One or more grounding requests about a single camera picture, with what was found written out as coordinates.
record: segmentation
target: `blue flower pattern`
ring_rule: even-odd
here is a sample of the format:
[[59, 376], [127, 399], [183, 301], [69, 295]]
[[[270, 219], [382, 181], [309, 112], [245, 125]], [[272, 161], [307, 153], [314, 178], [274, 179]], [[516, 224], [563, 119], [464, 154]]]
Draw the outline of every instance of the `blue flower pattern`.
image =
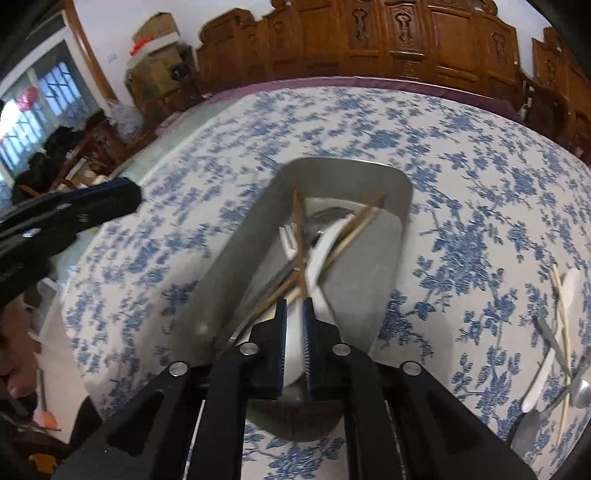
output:
[[[63, 306], [101, 415], [112, 415], [181, 356], [168, 348], [175, 320], [215, 256], [283, 164], [318, 156], [391, 165], [414, 186], [410, 241], [372, 355], [391, 365], [422, 362], [506, 439], [547, 351], [534, 318], [555, 322], [554, 264], [561, 273], [582, 272], [570, 312], [572, 353], [591, 343], [589, 171], [550, 140], [492, 113], [359, 87], [244, 97], [147, 175], [138, 213], [101, 229]], [[555, 367], [540, 406], [562, 385]], [[525, 458], [541, 480], [591, 416], [571, 409], [557, 439], [559, 410]], [[243, 468], [269, 480], [331, 478], [324, 469], [346, 462], [342, 438], [335, 431], [298, 445], [247, 424]]]

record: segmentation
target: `red object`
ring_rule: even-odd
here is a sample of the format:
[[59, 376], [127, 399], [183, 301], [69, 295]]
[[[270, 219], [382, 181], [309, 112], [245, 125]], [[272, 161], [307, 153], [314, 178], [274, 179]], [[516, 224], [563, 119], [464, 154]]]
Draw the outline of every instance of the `red object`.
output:
[[152, 40], [154, 39], [154, 37], [150, 37], [150, 38], [144, 38], [142, 40], [140, 40], [139, 42], [137, 42], [133, 48], [129, 51], [129, 54], [133, 57], [138, 50], [143, 47], [144, 45], [146, 45], [146, 43], [150, 43]]
[[37, 87], [25, 88], [21, 97], [17, 100], [18, 109], [26, 112], [33, 108], [33, 105], [39, 100], [39, 89]]

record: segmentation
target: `white wall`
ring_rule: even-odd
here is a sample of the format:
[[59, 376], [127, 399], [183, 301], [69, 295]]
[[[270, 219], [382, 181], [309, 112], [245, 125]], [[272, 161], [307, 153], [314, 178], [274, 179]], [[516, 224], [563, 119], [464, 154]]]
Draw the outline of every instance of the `white wall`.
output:
[[[272, 10], [270, 0], [75, 0], [82, 27], [119, 100], [131, 103], [124, 85], [132, 35], [150, 16], [171, 12], [181, 38], [198, 47], [205, 22], [232, 9], [246, 8], [255, 18]], [[550, 24], [526, 0], [496, 0], [499, 18], [517, 29], [521, 67], [532, 75], [531, 37], [542, 40]]]

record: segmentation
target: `purple cloth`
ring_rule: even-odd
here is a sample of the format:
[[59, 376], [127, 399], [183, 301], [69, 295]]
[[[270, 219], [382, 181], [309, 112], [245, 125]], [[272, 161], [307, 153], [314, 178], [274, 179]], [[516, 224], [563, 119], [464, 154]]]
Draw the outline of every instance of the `purple cloth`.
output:
[[454, 102], [472, 105], [499, 116], [522, 123], [517, 112], [513, 110], [511, 103], [507, 100], [485, 97], [470, 92], [462, 92], [448, 87], [430, 85], [428, 83], [408, 82], [406, 80], [381, 79], [375, 77], [309, 77], [303, 79], [275, 80], [273, 82], [254, 83], [245, 87], [234, 88], [217, 93], [208, 103], [215, 103], [220, 100], [237, 100], [245, 95], [258, 92], [270, 92], [282, 88], [302, 87], [365, 87], [381, 88], [386, 90], [401, 90], [403, 92], [421, 93]]

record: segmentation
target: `person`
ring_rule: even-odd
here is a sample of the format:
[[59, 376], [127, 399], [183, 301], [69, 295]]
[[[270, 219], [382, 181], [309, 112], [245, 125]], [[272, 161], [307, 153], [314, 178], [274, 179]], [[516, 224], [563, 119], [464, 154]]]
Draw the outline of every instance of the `person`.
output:
[[30, 395], [37, 385], [35, 343], [28, 335], [31, 315], [22, 296], [0, 312], [0, 377], [14, 398]]

